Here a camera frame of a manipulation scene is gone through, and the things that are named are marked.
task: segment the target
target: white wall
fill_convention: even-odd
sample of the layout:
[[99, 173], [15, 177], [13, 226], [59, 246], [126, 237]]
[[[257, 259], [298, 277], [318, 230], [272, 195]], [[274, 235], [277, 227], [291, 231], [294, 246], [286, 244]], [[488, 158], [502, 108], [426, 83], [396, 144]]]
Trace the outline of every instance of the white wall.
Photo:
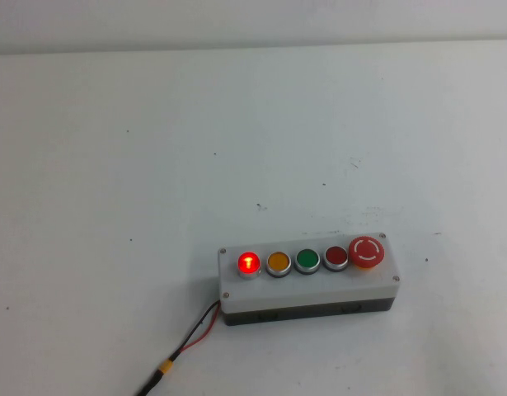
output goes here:
[[507, 0], [0, 0], [0, 53], [507, 38]]

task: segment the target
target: yellow button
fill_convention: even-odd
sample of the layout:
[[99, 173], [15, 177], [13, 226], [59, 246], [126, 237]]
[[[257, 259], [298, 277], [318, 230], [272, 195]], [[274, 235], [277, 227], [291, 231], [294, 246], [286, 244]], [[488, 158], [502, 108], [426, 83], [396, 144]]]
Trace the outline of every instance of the yellow button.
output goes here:
[[268, 272], [273, 276], [284, 276], [291, 269], [289, 256], [282, 252], [271, 253], [268, 257]]

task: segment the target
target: illuminated red button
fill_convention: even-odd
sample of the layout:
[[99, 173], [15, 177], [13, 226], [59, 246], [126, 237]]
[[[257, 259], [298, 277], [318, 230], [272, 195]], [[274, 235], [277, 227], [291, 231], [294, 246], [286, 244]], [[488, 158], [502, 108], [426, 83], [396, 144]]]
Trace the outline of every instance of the illuminated red button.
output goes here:
[[349, 263], [346, 250], [339, 246], [329, 247], [325, 252], [325, 267], [330, 271], [343, 271]]
[[383, 245], [371, 237], [358, 237], [349, 246], [350, 260], [360, 268], [372, 268], [385, 256]]
[[261, 260], [253, 252], [241, 254], [237, 266], [238, 275], [245, 279], [256, 278], [261, 273]]

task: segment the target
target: white table surface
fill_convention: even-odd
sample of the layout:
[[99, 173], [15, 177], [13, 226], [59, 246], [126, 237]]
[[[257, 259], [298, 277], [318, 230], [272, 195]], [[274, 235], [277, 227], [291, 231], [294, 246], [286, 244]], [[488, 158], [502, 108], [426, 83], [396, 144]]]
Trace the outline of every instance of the white table surface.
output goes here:
[[154, 395], [507, 395], [507, 41], [0, 56], [0, 395], [131, 395], [218, 247], [376, 231], [391, 311], [218, 321]]

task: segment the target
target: emergency stop button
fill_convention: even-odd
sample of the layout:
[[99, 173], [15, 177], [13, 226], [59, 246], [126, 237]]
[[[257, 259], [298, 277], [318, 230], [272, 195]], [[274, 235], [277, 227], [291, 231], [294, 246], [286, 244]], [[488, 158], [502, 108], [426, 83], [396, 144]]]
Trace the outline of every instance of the emergency stop button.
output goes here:
[[371, 237], [357, 237], [349, 245], [350, 260], [359, 268], [369, 269], [382, 262], [383, 245]]

